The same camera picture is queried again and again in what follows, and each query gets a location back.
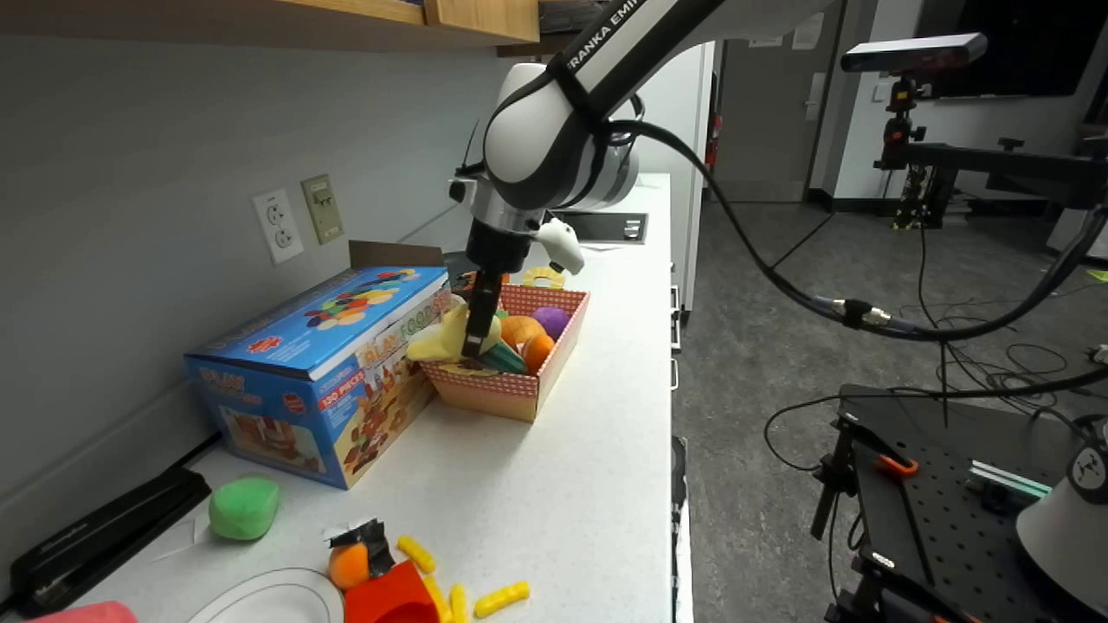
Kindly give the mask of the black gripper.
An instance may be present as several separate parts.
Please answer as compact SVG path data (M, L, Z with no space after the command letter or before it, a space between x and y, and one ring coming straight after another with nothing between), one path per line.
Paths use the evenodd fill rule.
M497 232L482 220L471 225L466 259L479 268L479 287L471 295L471 317L465 330L465 355L473 361L492 333L492 317L503 301L503 278L515 273L531 251L527 234Z

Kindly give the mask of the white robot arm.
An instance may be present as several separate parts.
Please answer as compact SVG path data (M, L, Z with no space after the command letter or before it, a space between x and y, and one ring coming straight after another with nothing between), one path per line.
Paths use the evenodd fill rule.
M629 129L613 111L683 48L721 37L777 37L830 0L605 0L552 62L515 62L485 120L482 160L458 171L471 203L465 355L479 355L515 273L556 206L618 201Z

